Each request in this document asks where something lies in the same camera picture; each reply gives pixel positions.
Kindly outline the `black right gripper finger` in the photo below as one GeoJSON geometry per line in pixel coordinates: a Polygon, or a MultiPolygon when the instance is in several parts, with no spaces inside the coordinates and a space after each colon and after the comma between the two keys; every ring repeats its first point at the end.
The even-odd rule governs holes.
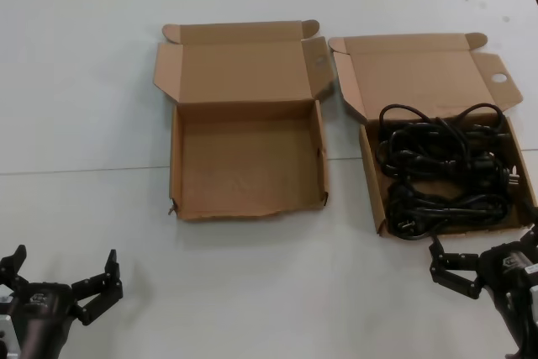
{"type": "Polygon", "coordinates": [[[468,298],[478,299],[483,290],[483,281],[478,275],[479,255],[448,253],[436,236],[431,239],[430,275],[433,282],[468,298]],[[471,280],[456,272],[473,272],[476,276],[471,280]]]}
{"type": "Polygon", "coordinates": [[[522,251],[536,251],[537,244],[537,225],[535,224],[520,238],[520,248],[522,251]]]}

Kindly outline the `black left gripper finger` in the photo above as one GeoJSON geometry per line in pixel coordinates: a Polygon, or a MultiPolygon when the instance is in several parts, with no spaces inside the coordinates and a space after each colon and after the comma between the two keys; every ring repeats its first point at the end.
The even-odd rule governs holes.
{"type": "Polygon", "coordinates": [[[19,245],[11,256],[5,256],[1,259],[1,284],[13,292],[17,292],[21,287],[28,284],[28,281],[18,274],[26,258],[26,246],[19,245]]]}
{"type": "Polygon", "coordinates": [[[76,300],[72,314],[84,326],[111,309],[124,296],[117,251],[110,251],[103,273],[73,283],[71,290],[76,300]]]}

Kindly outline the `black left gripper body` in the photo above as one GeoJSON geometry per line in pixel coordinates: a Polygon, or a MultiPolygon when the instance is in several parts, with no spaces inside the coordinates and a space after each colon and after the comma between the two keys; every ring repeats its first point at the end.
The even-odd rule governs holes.
{"type": "Polygon", "coordinates": [[[75,319],[66,284],[12,281],[11,357],[57,358],[75,319]]]}

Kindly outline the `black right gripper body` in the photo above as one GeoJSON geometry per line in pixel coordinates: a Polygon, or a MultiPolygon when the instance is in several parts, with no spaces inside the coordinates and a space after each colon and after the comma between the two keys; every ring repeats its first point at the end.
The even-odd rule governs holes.
{"type": "Polygon", "coordinates": [[[498,245],[480,255],[479,275],[518,351],[511,358],[537,357],[537,250],[520,242],[498,245]]]}

